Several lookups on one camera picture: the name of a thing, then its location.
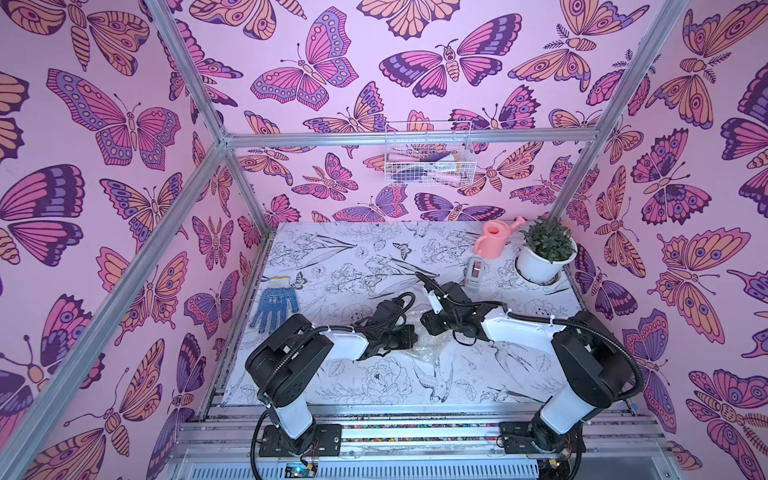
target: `potted plant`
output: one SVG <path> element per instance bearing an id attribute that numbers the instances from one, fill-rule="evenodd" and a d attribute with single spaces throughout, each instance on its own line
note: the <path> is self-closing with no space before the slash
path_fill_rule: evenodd
<path id="1" fill-rule="evenodd" d="M 564 265 L 576 258 L 576 242 L 560 220 L 539 217 L 523 236 L 525 245 L 518 255 L 517 267 L 530 282 L 548 285 Z"/>

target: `butterfly antenna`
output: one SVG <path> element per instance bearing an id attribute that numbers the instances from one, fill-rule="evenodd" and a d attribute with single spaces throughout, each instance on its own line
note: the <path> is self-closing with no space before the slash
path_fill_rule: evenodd
<path id="1" fill-rule="evenodd" d="M 24 341 L 27 343 L 27 348 L 29 348 L 29 363 L 19 363 L 19 362 L 14 362 L 13 360 L 11 360 L 11 359 L 9 359 L 7 356 L 5 356 L 5 354 L 4 354 L 4 353 L 2 353 L 2 352 L 0 352 L 0 359 L 5 359 L 5 360 L 7 360 L 8 362 L 10 362 L 10 363 L 13 363 L 14 365 L 18 365 L 18 366 L 30 366 L 30 365 L 32 365 L 32 361 L 33 361 L 35 358 L 34 358 L 34 356 L 32 355 L 32 344 L 29 342 L 29 335 L 24 335 L 22 338 L 23 338 L 23 339 L 24 339 Z"/>
<path id="2" fill-rule="evenodd" d="M 109 407 L 108 410 L 112 410 L 114 408 L 115 404 L 118 403 L 118 387 L 120 386 L 120 382 L 123 381 L 123 377 L 125 377 L 126 373 L 128 373 L 128 368 L 123 370 L 123 374 L 120 376 L 120 379 L 118 380 L 118 384 L 114 386 L 114 401 L 112 402 L 112 406 Z M 77 419 L 81 419 L 83 417 L 88 417 L 88 416 L 91 416 L 91 417 L 93 417 L 95 419 L 100 419 L 100 418 L 104 417 L 104 414 L 102 414 L 102 415 L 94 415 L 93 413 L 84 413 L 83 415 L 74 417 L 72 420 L 68 420 L 67 422 L 64 422 L 64 427 L 68 427 L 70 423 L 74 422 Z"/>

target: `green leaves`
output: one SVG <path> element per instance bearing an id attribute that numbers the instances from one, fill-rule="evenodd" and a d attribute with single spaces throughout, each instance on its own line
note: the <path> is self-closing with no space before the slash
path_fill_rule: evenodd
<path id="1" fill-rule="evenodd" d="M 550 262 L 567 260 L 573 254 L 571 231 L 560 220 L 552 222 L 539 217 L 527 232 L 523 232 L 525 244 Z"/>

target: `white wire basket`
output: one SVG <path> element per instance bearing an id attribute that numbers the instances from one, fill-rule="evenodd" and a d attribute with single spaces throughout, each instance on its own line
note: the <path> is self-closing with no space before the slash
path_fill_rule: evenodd
<path id="1" fill-rule="evenodd" d="M 384 180 L 388 185 L 464 187 L 474 181 L 477 158 L 469 141 L 469 130 L 450 130 L 454 125 L 451 121 L 430 124 L 445 130 L 427 131 L 423 121 L 387 122 Z M 418 143 L 413 140 L 416 134 Z"/>

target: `aluminum rail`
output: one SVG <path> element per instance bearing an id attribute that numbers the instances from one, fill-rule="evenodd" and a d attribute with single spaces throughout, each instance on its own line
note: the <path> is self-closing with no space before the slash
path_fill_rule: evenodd
<path id="1" fill-rule="evenodd" d="M 646 75 L 648 68 L 653 64 L 661 47 L 675 27 L 677 20 L 682 15 L 688 0 L 666 0 L 651 23 L 648 31 L 637 47 L 637 53 L 632 58 L 629 67 L 621 76 L 619 85 L 611 96 L 608 106 L 603 110 L 597 125 L 597 137 L 587 144 L 581 152 L 571 174 L 560 189 L 557 200 L 552 205 L 549 218 L 560 218 L 565 208 L 581 185 L 590 167 L 602 153 L 603 145 L 611 136 L 611 133 L 624 113 L 629 100 L 640 86 L 640 82 Z"/>

